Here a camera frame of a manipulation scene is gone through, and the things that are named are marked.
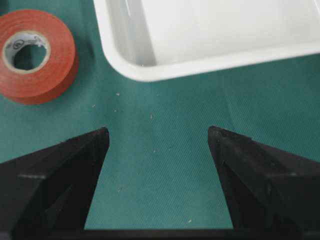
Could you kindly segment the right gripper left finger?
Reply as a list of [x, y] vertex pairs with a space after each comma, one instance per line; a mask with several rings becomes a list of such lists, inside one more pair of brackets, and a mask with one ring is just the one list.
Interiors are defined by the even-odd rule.
[[0, 165], [0, 237], [84, 229], [110, 145], [105, 127]]

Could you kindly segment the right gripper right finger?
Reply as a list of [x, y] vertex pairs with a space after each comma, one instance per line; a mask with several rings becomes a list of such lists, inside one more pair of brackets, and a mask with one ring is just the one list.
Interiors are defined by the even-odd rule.
[[320, 164], [211, 126], [207, 142], [237, 230], [320, 237]]

